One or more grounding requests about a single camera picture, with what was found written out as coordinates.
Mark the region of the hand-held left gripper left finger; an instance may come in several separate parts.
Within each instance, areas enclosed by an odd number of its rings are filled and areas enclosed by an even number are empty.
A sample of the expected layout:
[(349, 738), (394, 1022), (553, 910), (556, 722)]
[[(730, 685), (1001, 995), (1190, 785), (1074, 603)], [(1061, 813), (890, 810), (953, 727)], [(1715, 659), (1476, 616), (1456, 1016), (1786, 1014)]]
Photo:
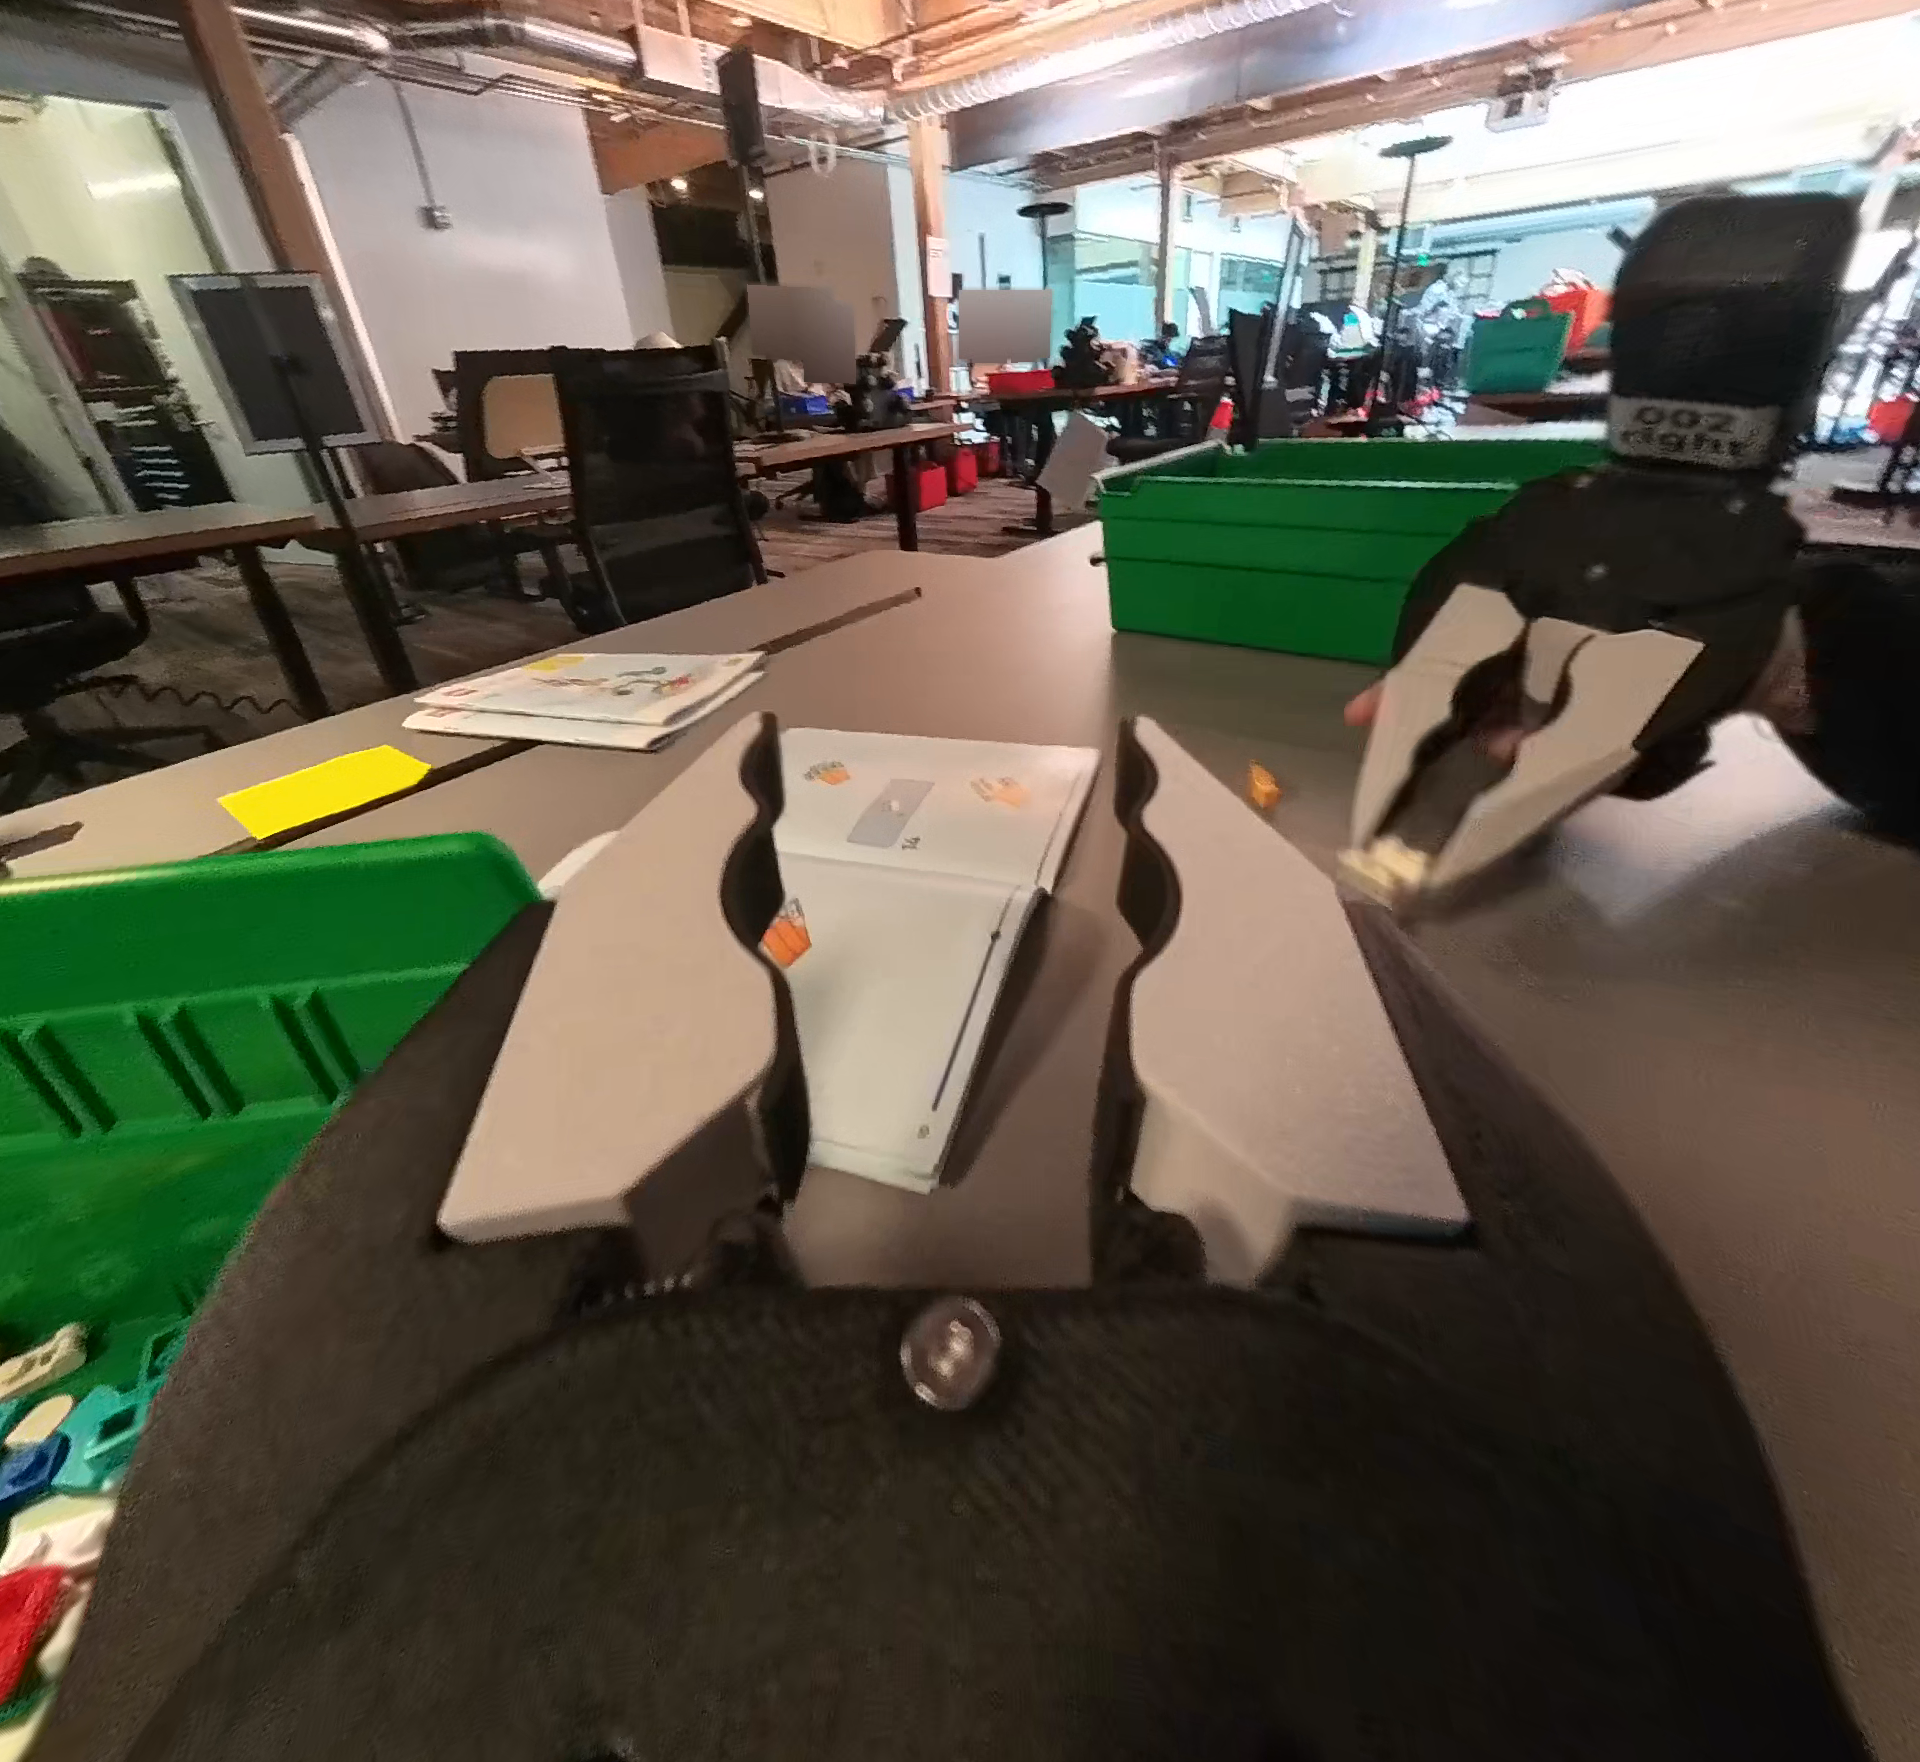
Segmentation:
[(619, 1229), (687, 1284), (780, 1229), (810, 1154), (798, 1022), (765, 937), (785, 902), (780, 726), (748, 714), (550, 907), (443, 1191), (464, 1245)]

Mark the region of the open instruction booklet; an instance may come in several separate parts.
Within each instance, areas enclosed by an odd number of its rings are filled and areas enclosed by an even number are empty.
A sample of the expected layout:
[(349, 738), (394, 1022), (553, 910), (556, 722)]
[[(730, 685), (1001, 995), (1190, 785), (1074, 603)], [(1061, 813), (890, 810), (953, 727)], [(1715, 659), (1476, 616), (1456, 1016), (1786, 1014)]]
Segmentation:
[(1030, 911), (1097, 770), (1092, 747), (780, 723), (782, 967), (808, 1163), (926, 1193)]

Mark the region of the wooden office table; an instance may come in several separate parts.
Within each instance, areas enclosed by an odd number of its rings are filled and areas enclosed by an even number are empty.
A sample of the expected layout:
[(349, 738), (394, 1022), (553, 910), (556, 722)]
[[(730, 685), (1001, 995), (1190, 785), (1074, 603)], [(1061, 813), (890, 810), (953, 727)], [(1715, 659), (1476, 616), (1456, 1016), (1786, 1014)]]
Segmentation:
[(921, 456), (929, 456), (951, 442), (953, 425), (950, 422), (920, 419), (886, 430), (803, 433), (788, 442), (735, 445), (733, 459), (736, 476), (767, 479), (778, 473), (814, 470), (834, 459), (887, 456), (887, 502), (895, 523), (897, 547), (902, 553), (918, 553), (921, 510), (918, 464)]

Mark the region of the yellow sticky note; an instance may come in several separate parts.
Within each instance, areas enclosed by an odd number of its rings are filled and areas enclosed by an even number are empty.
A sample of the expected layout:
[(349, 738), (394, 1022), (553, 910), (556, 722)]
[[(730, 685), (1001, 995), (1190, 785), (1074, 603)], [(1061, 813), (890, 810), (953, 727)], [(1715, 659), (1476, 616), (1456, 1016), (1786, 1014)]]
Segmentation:
[(417, 756), (380, 743), (229, 791), (217, 804), (247, 837), (267, 843), (394, 800), (431, 772)]

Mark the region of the closed instruction booklet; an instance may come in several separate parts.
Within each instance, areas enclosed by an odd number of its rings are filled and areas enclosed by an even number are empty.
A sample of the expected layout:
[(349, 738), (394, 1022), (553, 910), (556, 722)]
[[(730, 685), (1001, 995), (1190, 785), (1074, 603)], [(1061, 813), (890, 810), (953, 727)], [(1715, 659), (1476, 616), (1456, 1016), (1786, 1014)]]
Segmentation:
[(647, 752), (726, 708), (765, 670), (763, 650), (563, 651), (423, 692), (401, 726), (437, 738)]

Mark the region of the black mesh office chair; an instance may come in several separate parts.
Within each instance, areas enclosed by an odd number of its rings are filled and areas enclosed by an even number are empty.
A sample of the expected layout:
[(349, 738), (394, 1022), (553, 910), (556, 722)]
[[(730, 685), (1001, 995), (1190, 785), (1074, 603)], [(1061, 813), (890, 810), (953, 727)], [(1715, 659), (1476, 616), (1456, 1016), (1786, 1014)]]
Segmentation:
[(579, 575), (556, 577), (587, 635), (769, 580), (733, 447), (718, 344), (550, 354)]

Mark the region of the green plastic parts bin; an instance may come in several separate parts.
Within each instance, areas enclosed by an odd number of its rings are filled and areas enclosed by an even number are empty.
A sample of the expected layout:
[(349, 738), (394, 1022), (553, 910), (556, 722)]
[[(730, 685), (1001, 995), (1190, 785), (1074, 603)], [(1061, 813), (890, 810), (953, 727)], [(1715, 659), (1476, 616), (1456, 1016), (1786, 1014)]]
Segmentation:
[(3, 886), (3, 1355), (170, 1373), (28, 1758), (142, 1723), (349, 1471), (559, 1307), (439, 1190), (553, 914), (488, 837)]

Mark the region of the pile of assorted lego pieces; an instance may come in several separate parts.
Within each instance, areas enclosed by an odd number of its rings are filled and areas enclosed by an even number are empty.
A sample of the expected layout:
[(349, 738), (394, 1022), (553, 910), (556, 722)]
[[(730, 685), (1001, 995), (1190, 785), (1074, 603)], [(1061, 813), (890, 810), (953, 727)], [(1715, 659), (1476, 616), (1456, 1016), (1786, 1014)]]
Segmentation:
[(185, 1324), (136, 1322), (93, 1367), (3, 1404), (2, 1727), (25, 1750), (66, 1672)]

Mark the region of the black swivel office chair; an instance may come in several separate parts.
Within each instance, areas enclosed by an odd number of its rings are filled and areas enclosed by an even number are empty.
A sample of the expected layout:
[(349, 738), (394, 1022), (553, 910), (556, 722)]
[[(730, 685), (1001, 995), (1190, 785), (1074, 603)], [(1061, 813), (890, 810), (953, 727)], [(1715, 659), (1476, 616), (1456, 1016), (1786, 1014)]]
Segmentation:
[(137, 747), (137, 731), (89, 736), (62, 726), (52, 709), (78, 694), (99, 670), (150, 638), (145, 604), (116, 580), (119, 612), (73, 578), (28, 577), (2, 590), (2, 712), (16, 740), (2, 752), (2, 813), (28, 806), (44, 789), (80, 789), (89, 770), (152, 770), (158, 758)]

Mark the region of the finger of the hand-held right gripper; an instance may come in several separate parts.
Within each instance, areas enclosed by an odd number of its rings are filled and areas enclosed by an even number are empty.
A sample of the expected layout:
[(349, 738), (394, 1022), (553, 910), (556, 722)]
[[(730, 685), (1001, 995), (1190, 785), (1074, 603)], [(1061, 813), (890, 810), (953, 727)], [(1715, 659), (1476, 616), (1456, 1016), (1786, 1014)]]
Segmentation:
[(1465, 886), (1548, 825), (1615, 787), (1640, 738), (1700, 657), (1702, 644), (1666, 629), (1602, 632), (1565, 621), (1527, 624), (1509, 694), (1483, 727), (1509, 774), (1475, 803), (1425, 895)]
[(1511, 692), (1527, 618), (1499, 590), (1456, 587), (1384, 673), (1352, 800), (1347, 855), (1393, 840), (1437, 859), (1509, 774), (1483, 727)]

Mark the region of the black framed screen on stand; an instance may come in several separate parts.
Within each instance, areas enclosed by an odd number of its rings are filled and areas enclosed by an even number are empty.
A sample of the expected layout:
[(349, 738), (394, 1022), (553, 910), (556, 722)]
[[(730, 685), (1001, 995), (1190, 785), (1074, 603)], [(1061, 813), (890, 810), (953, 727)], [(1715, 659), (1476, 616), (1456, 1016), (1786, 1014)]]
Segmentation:
[(245, 453), (298, 462), (308, 509), (295, 542), (331, 558), (372, 666), (392, 696), (417, 694), (378, 537), (355, 520), (353, 459), (385, 442), (358, 357), (323, 276), (298, 270), (173, 274), (182, 322)]

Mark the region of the green storage tote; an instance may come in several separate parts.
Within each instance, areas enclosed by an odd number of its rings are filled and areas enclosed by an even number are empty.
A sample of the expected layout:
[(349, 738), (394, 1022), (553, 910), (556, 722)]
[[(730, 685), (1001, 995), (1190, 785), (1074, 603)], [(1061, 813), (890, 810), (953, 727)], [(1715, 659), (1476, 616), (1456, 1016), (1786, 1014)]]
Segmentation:
[(1540, 394), (1558, 377), (1571, 343), (1571, 312), (1540, 295), (1476, 314), (1458, 384), (1469, 398)]

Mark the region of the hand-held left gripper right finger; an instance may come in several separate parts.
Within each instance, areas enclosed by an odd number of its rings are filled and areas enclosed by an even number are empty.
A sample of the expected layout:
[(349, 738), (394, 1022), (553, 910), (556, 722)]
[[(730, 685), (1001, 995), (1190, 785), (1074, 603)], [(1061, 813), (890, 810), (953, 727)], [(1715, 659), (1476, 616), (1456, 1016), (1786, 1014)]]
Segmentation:
[(1140, 956), (1097, 1107), (1103, 1251), (1162, 1232), (1254, 1288), (1304, 1229), (1453, 1243), (1470, 1211), (1331, 881), (1167, 729), (1115, 743)]

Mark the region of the dark office desk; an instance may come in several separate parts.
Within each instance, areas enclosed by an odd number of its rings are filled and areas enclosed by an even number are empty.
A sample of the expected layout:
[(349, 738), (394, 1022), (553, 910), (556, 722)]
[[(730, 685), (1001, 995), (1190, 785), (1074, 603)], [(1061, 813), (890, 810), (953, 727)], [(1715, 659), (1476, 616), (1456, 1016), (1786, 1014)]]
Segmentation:
[(308, 510), (207, 504), (3, 529), (2, 580), (128, 584), (142, 575), (173, 575), (213, 554), (229, 554), (283, 682), (308, 722), (333, 712), (301, 635), (268, 577), (263, 551), (318, 547), (331, 533)]

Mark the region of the green bin near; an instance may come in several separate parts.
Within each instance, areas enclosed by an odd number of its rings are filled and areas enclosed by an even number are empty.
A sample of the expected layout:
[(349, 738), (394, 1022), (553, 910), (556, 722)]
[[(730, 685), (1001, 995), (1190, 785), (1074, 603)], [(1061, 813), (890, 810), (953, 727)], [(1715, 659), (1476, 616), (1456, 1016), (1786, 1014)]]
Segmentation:
[(1368, 668), (1420, 570), (1517, 489), (1606, 456), (1598, 433), (1205, 443), (1093, 493), (1115, 632)]

